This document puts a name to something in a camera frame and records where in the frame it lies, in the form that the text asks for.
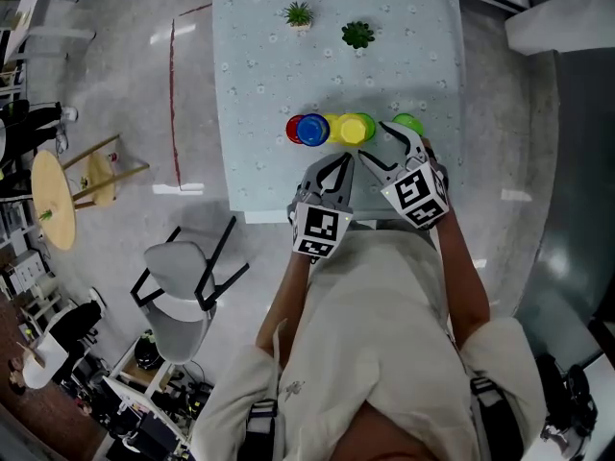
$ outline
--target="white shirt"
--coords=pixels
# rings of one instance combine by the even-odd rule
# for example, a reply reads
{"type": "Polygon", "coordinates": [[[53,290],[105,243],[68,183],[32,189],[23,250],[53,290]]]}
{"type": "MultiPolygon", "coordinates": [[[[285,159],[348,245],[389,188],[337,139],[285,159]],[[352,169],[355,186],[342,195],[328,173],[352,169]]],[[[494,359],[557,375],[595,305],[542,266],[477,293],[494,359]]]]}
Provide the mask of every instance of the white shirt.
{"type": "Polygon", "coordinates": [[[62,366],[68,353],[56,339],[46,333],[37,345],[36,352],[45,362],[45,367],[40,367],[31,353],[27,353],[23,363],[23,380],[32,389],[40,389],[47,385],[54,374],[62,366]]]}
{"type": "MultiPolygon", "coordinates": [[[[464,364],[504,390],[529,447],[547,411],[521,326],[492,321],[457,353],[447,316],[440,257],[427,242],[399,231],[348,233],[312,276],[280,380],[284,460],[329,459],[364,401],[438,459],[480,459],[464,364]]],[[[218,381],[192,436],[197,461],[236,458],[272,360],[246,348],[218,381]]]]}

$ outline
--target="stool leg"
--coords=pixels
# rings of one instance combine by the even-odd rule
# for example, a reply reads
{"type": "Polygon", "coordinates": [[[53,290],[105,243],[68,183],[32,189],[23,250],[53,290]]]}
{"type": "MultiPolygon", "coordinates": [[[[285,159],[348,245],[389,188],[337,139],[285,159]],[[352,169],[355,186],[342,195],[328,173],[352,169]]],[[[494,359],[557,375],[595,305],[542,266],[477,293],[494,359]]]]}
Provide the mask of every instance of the stool leg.
{"type": "Polygon", "coordinates": [[[136,173],[140,173],[141,171],[144,171],[145,169],[149,169],[149,168],[150,168],[150,165],[145,164],[140,167],[137,167],[136,169],[132,169],[130,171],[126,171],[125,173],[118,174],[117,176],[113,176],[112,178],[109,178],[106,181],[99,182],[98,184],[95,184],[92,187],[89,187],[88,189],[85,189],[84,191],[80,191],[79,193],[77,193],[75,196],[73,196],[73,201],[76,202],[77,200],[81,200],[82,198],[84,198],[84,196],[91,195],[97,189],[104,188],[105,186],[111,184],[112,182],[117,182],[117,181],[121,181],[126,178],[129,178],[130,176],[136,173]]]}
{"type": "Polygon", "coordinates": [[[117,138],[119,138],[119,134],[116,134],[114,136],[110,136],[109,138],[107,138],[107,140],[103,140],[100,143],[97,143],[96,145],[94,145],[93,147],[87,149],[84,152],[81,152],[78,156],[76,156],[75,158],[72,158],[70,161],[68,161],[65,165],[62,166],[62,169],[66,170],[68,169],[71,165],[76,164],[77,162],[79,162],[82,158],[86,158],[87,156],[89,156],[92,152],[96,152],[98,149],[100,149],[101,147],[107,145],[108,143],[113,142],[114,140],[116,140],[117,138]]]}
{"type": "Polygon", "coordinates": [[[89,208],[90,206],[96,206],[94,202],[83,202],[82,204],[75,204],[75,209],[80,210],[81,208],[89,208]]]}

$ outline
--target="potted plant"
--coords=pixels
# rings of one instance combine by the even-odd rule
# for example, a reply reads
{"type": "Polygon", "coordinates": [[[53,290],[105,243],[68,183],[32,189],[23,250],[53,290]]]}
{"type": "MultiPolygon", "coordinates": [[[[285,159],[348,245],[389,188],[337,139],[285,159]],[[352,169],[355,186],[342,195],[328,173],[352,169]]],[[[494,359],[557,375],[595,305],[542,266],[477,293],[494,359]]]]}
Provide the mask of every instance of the potted plant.
{"type": "Polygon", "coordinates": [[[311,27],[314,12],[306,2],[301,4],[293,2],[284,9],[284,16],[286,17],[286,23],[290,24],[290,27],[302,31],[311,27]]]}
{"type": "Polygon", "coordinates": [[[367,48],[367,45],[374,40],[374,31],[364,22],[349,22],[342,28],[342,32],[344,42],[355,49],[367,48]]]}

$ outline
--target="light blue tablecloth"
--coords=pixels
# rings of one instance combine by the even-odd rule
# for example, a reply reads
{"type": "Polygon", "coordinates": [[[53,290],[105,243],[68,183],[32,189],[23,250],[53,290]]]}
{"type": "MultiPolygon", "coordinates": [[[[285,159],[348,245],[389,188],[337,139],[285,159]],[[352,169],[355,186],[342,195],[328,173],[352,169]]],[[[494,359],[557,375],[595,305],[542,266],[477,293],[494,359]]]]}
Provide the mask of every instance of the light blue tablecloth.
{"type": "MultiPolygon", "coordinates": [[[[291,143],[286,121],[308,112],[366,112],[377,121],[416,115],[455,191],[463,80],[458,0],[213,0],[213,38],[231,209],[284,208],[308,165],[348,150],[291,143]],[[313,8],[309,31],[285,23],[283,8],[293,1],[313,8]],[[357,20],[375,31],[367,49],[342,40],[342,26],[357,20]]],[[[380,128],[363,148],[391,162],[404,158],[380,128]]],[[[351,206],[389,208],[358,159],[351,206]]]]}

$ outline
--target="person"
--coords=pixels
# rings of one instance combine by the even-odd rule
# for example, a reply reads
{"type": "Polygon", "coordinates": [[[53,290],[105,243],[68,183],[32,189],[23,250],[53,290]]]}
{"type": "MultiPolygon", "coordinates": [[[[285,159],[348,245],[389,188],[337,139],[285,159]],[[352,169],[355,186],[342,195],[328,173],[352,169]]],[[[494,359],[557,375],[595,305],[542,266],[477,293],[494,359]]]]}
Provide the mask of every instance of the person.
{"type": "Polygon", "coordinates": [[[356,224],[311,275],[291,253],[255,345],[197,420],[195,459],[246,458],[251,408],[275,398],[274,461],[477,460],[472,372],[504,391],[527,450],[547,413],[528,340],[515,319],[492,319],[452,206],[436,230],[440,253],[404,221],[356,224]]]}
{"type": "Polygon", "coordinates": [[[30,103],[21,99],[9,103],[0,109],[0,165],[18,158],[47,140],[56,139],[59,154],[68,148],[68,138],[63,129],[62,120],[76,121],[78,112],[75,108],[63,108],[56,103],[51,108],[30,110],[30,103]],[[58,125],[42,128],[52,122],[58,125]]]}
{"type": "Polygon", "coordinates": [[[40,389],[49,380],[60,384],[70,378],[75,363],[84,356],[80,340],[105,315],[100,294],[94,288],[89,294],[90,302],[66,312],[29,347],[18,343],[24,349],[22,356],[9,360],[9,383],[14,393],[21,396],[26,388],[40,389]]]}

